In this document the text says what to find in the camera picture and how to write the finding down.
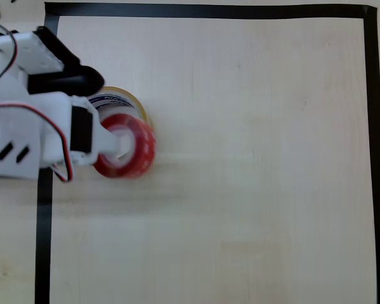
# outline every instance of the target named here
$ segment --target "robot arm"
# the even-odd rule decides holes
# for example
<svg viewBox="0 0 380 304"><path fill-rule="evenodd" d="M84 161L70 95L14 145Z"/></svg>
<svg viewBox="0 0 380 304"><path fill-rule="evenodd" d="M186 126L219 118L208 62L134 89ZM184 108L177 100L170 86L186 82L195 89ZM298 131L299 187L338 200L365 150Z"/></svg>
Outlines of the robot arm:
<svg viewBox="0 0 380 304"><path fill-rule="evenodd" d="M86 96L104 84L100 74L81 66L47 28L0 35L0 176L37 179L52 167L69 181L73 165L88 165L100 153L117 154L119 138L99 122ZM57 163L65 163L68 177Z"/></svg>

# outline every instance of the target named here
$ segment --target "black border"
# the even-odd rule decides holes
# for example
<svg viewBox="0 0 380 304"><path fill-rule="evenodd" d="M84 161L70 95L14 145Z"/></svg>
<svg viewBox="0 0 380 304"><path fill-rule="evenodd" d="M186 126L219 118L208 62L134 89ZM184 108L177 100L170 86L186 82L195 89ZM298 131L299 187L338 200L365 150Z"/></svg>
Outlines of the black border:
<svg viewBox="0 0 380 304"><path fill-rule="evenodd" d="M120 16L153 18L290 19L359 18L364 21L370 167L376 240L377 303L380 303L380 62L377 8L358 4L234 6L203 4L46 3L45 25L57 34L60 16ZM52 174L38 181L35 302L49 303Z"/></svg>

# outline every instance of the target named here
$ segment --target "table surface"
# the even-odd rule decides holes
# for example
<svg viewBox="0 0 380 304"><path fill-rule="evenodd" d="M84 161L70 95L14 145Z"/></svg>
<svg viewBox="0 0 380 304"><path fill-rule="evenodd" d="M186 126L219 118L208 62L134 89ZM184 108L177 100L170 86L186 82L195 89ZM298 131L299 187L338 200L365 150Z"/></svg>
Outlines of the table surface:
<svg viewBox="0 0 380 304"><path fill-rule="evenodd" d="M380 1L338 2L378 8L380 62ZM43 1L0 6L44 23ZM0 303L376 302L362 19L61 16L57 35L140 100L157 156L138 180L54 180L51 232L37 182L0 179Z"/></svg>

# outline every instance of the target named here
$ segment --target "clear tape roll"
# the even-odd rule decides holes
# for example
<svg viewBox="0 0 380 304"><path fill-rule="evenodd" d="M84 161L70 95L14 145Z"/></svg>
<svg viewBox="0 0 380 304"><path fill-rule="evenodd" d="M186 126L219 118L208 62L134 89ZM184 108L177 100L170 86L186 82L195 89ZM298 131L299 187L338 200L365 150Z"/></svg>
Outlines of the clear tape roll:
<svg viewBox="0 0 380 304"><path fill-rule="evenodd" d="M89 101L98 110L100 122L114 114L129 114L152 125L139 100L130 92L118 87L104 87L91 96Z"/></svg>
<svg viewBox="0 0 380 304"><path fill-rule="evenodd" d="M94 164L106 177L135 178L147 172L155 157L155 137L151 120L131 93L117 87L104 87L89 98L99 112L103 127L121 140L118 155L99 155Z"/></svg>

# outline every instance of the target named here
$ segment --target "tape roll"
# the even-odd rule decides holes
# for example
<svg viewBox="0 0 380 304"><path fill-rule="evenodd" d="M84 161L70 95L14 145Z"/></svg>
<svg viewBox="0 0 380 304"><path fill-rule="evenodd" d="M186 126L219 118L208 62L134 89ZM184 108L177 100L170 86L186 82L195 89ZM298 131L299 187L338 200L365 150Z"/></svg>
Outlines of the tape roll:
<svg viewBox="0 0 380 304"><path fill-rule="evenodd" d="M151 120L139 100L118 87L104 87L96 95L89 98L91 104L98 110L100 122L117 113L129 114L140 118L151 125Z"/></svg>
<svg viewBox="0 0 380 304"><path fill-rule="evenodd" d="M94 168L105 177L135 178L147 172L155 158L155 135L143 120L117 113L101 124L122 140L123 155L99 155Z"/></svg>

